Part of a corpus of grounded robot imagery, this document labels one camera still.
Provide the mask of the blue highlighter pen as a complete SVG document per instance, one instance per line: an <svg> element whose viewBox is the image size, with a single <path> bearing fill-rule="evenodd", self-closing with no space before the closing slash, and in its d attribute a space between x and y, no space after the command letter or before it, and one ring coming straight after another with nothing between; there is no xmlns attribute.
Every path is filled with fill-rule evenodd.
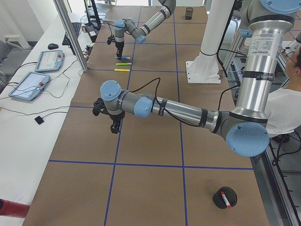
<svg viewBox="0 0 301 226"><path fill-rule="evenodd" d="M115 57L117 60L130 60L131 57L122 56L122 57Z"/></svg>

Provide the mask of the red white marker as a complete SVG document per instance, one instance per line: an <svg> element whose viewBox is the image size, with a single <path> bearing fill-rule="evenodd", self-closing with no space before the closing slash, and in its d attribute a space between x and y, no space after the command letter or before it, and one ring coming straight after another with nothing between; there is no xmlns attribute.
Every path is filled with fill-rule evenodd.
<svg viewBox="0 0 301 226"><path fill-rule="evenodd" d="M228 209L231 209L232 206L231 206L231 204L230 204L228 198L226 197L225 192L221 191L220 194L221 194L221 196L222 196L222 198L223 198L223 200L224 200L224 202L225 202L226 207L227 207Z"/></svg>

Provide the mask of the yellow highlighter pen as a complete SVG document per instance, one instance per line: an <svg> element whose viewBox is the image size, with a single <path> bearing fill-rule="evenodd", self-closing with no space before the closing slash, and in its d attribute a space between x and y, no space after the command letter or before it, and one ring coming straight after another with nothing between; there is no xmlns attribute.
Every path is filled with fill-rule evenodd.
<svg viewBox="0 0 301 226"><path fill-rule="evenodd" d="M114 71L116 72L130 72L130 69L119 69L119 68L115 68Z"/></svg>

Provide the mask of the black computer mouse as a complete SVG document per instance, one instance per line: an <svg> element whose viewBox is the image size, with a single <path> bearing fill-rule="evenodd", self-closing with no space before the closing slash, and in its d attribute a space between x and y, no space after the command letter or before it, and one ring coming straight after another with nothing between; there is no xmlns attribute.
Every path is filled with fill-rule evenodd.
<svg viewBox="0 0 301 226"><path fill-rule="evenodd" d="M50 44L48 45L48 49L49 49L49 50L53 50L53 49L57 49L57 48L59 48L58 44L50 43Z"/></svg>

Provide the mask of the far blue teach pendant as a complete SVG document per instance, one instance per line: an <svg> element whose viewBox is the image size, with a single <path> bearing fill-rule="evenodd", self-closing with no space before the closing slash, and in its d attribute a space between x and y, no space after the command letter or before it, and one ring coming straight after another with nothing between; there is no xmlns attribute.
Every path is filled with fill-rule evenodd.
<svg viewBox="0 0 301 226"><path fill-rule="evenodd" d="M42 51L38 58L35 72L56 72L63 66L64 52L62 50Z"/></svg>

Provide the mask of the blue teach pendant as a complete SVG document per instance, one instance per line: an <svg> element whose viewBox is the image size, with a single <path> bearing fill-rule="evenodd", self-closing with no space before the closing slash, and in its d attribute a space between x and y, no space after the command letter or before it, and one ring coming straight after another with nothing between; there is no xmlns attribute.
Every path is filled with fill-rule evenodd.
<svg viewBox="0 0 301 226"><path fill-rule="evenodd" d="M32 101L40 95L50 82L50 78L48 74L28 72L8 96L24 101Z"/></svg>
<svg viewBox="0 0 301 226"><path fill-rule="evenodd" d="M64 52L62 50L42 51L38 58L35 72L56 72L63 66Z"/></svg>

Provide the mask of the small black square device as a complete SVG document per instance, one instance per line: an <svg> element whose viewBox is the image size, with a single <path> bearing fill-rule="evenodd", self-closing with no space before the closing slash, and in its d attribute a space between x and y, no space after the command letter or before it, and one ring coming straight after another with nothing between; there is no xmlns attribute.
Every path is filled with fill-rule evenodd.
<svg viewBox="0 0 301 226"><path fill-rule="evenodd" d="M37 122L38 125L41 125L44 122L41 116L37 116L36 118L34 118L34 120Z"/></svg>

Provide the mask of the far black mesh pen cup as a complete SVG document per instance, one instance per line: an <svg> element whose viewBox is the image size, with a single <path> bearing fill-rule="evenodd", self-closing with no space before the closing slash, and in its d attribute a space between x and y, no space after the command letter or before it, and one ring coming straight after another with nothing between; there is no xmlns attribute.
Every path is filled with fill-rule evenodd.
<svg viewBox="0 0 301 226"><path fill-rule="evenodd" d="M192 7L187 7L185 9L185 20L191 20L192 19L192 15L193 15L193 11L194 11L194 8Z"/></svg>

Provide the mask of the black mesh pen cup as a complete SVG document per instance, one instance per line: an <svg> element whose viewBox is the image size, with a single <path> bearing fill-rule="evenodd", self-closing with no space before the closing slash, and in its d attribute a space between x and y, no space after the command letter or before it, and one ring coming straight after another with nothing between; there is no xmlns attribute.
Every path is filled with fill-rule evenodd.
<svg viewBox="0 0 301 226"><path fill-rule="evenodd" d="M228 186L221 187L213 195L213 202L219 209L231 209L237 204L237 201L236 192Z"/></svg>
<svg viewBox="0 0 301 226"><path fill-rule="evenodd" d="M191 20L192 19L192 15L193 15L193 11L194 11L194 8L192 7L187 7L185 9L185 20Z"/></svg>

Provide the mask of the near blue teach pendant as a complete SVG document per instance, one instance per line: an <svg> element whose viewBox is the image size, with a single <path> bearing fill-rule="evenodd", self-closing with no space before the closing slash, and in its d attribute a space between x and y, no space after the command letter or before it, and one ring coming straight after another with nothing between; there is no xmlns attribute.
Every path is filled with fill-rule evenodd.
<svg viewBox="0 0 301 226"><path fill-rule="evenodd" d="M40 95L50 82L50 78L48 74L28 72L8 96L24 101L32 101Z"/></svg>

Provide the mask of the near black mesh pen cup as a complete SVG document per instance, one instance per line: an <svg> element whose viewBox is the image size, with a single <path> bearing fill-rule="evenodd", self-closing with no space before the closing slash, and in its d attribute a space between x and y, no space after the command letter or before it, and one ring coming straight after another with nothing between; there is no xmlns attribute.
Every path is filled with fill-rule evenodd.
<svg viewBox="0 0 301 226"><path fill-rule="evenodd" d="M231 209L237 204L237 201L236 192L228 186L221 187L213 195L213 202L219 209Z"/></svg>

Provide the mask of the red water bottle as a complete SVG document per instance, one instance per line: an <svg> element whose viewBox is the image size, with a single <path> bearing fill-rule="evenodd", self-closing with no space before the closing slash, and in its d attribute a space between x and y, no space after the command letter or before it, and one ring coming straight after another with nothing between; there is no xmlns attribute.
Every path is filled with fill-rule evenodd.
<svg viewBox="0 0 301 226"><path fill-rule="evenodd" d="M25 218L30 205L22 204L18 202L12 202L8 200L0 200L0 215L14 218Z"/></svg>

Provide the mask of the person in white shirt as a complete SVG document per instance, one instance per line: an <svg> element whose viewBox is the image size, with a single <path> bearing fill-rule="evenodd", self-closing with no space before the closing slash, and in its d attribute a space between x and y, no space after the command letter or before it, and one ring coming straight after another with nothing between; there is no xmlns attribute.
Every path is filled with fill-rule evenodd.
<svg viewBox="0 0 301 226"><path fill-rule="evenodd" d="M301 50L286 54L287 86L269 93L265 107L270 137L288 134L301 125Z"/></svg>

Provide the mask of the aluminium frame post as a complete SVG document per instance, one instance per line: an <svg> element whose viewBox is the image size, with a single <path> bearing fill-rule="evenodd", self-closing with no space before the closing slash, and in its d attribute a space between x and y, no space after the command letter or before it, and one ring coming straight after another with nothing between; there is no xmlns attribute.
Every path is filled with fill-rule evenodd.
<svg viewBox="0 0 301 226"><path fill-rule="evenodd" d="M80 66L81 66L82 71L86 72L87 71L87 62L83 56L82 49L78 42L78 38L77 38L75 31L73 29L73 26L71 24L65 3L63 0L53 0L53 2L56 7L56 10L58 12L58 15L61 19L61 22L63 24L65 32L67 34L67 37L69 39L71 51L76 56Z"/></svg>

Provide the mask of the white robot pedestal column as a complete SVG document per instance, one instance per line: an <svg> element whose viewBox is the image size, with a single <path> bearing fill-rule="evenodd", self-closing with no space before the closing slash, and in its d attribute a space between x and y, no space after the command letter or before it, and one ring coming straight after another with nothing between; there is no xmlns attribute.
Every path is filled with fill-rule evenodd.
<svg viewBox="0 0 301 226"><path fill-rule="evenodd" d="M234 0L213 0L199 55L186 62L188 83L219 84L218 49Z"/></svg>

